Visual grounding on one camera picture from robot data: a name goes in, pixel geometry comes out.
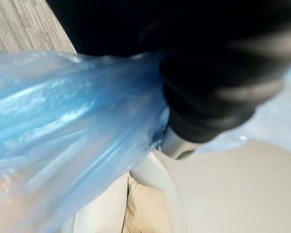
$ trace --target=black glove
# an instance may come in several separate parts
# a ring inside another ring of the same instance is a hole
[[[204,143],[247,121],[291,65],[291,0],[48,0],[77,52],[160,50],[169,125]]]

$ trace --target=hand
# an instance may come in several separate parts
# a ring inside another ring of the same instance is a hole
[[[247,121],[291,65],[291,0],[48,0],[77,52],[160,50],[169,125],[204,143]]]

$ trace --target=blue plastic bag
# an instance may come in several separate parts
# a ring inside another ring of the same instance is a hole
[[[160,60],[0,57],[0,233],[53,232],[156,147]]]

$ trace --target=beige object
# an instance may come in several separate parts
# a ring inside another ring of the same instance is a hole
[[[291,153],[252,141],[173,161],[157,154],[184,206],[189,233],[291,233]]]
[[[137,183],[165,191],[172,231],[186,233],[187,224],[178,194],[179,190],[176,189],[174,181],[154,153],[150,153],[146,159],[134,167],[130,175]]]
[[[122,233],[171,233],[163,190],[147,187],[128,178],[129,195]]]

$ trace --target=floor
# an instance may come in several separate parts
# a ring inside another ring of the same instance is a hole
[[[0,49],[75,52],[44,0],[0,0]]]
[[[251,141],[175,161],[156,153],[182,202],[187,233],[291,233],[291,153]]]

